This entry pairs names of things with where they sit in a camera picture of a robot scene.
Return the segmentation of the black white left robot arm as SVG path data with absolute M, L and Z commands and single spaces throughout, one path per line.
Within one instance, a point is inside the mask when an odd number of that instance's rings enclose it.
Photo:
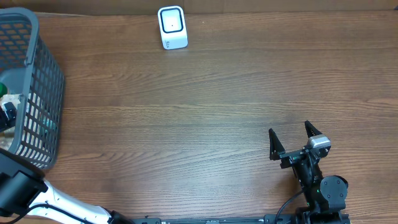
M 38 167 L 1 149 L 1 216 L 18 214 L 11 223 L 27 215 L 60 223 L 132 223 L 117 211 L 82 202 L 45 179 Z

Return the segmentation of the beige clear plastic pouch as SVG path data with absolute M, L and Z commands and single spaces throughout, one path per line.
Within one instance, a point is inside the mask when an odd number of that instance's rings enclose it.
M 20 101 L 20 95 L 3 95 L 1 97 L 1 106 L 4 106 L 6 103 L 12 103 L 16 108 L 18 105 L 21 103 Z

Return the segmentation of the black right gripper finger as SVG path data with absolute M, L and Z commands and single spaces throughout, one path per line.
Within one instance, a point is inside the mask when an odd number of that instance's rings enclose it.
M 270 160 L 276 161 L 280 159 L 280 156 L 285 153 L 285 148 L 279 141 L 275 131 L 269 129 L 269 141 L 270 141 Z
M 309 120 L 305 121 L 305 130 L 307 132 L 308 138 L 322 135 L 322 132 L 320 132 L 316 127 L 314 127 L 314 125 Z

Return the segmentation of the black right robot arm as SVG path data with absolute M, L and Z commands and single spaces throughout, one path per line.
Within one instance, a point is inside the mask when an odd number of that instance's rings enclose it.
M 292 168 L 300 184 L 300 191 L 286 201 L 275 215 L 265 217 L 271 223 L 350 223 L 346 208 L 348 181 L 339 175 L 323 176 L 318 163 L 331 149 L 331 140 L 305 122 L 308 141 L 301 149 L 287 152 L 273 129 L 269 129 L 270 160 L 280 161 L 283 169 Z M 306 207 L 299 207 L 294 214 L 283 214 L 284 209 L 298 196 L 304 195 Z

